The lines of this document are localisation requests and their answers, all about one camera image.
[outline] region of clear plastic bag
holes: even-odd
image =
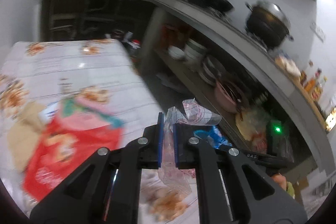
[[[184,123],[194,126],[215,126],[222,117],[210,110],[201,107],[195,99],[183,101],[184,116],[176,107],[169,108],[164,124],[164,139],[162,151],[162,164],[158,176],[160,180],[170,188],[177,190],[187,197],[192,190],[187,181],[186,174],[175,167],[174,138],[172,126],[175,123]]]

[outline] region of kitchen counter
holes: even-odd
[[[191,25],[239,61],[268,89],[291,117],[309,146],[320,171],[325,170],[328,175],[335,170],[330,143],[318,114],[299,88],[253,39],[201,8],[182,0],[146,1]]]

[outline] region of blue plastic wrapper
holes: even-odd
[[[194,131],[195,137],[198,137],[202,140],[207,140],[210,145],[216,149],[218,149],[221,145],[228,145],[232,146],[229,141],[222,136],[221,132],[216,126],[212,126],[209,131],[205,130],[195,130]]]

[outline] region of brown paper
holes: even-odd
[[[38,117],[44,108],[36,102],[29,102],[8,132],[8,147],[14,158],[14,166],[20,172],[25,170],[44,130],[45,125]]]

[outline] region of silver bolt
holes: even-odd
[[[199,139],[196,138],[196,137],[191,137],[189,139],[189,143],[191,143],[191,144],[198,144],[199,143]]]
[[[99,156],[105,156],[108,153],[108,149],[106,147],[101,147],[98,149],[98,155]]]
[[[230,148],[230,150],[229,150],[229,154],[230,154],[231,156],[238,156],[238,154],[239,154],[239,150],[236,149],[236,148]]]
[[[148,143],[148,139],[145,138],[145,137],[139,138],[138,139],[138,143],[139,144],[146,144],[146,143]]]

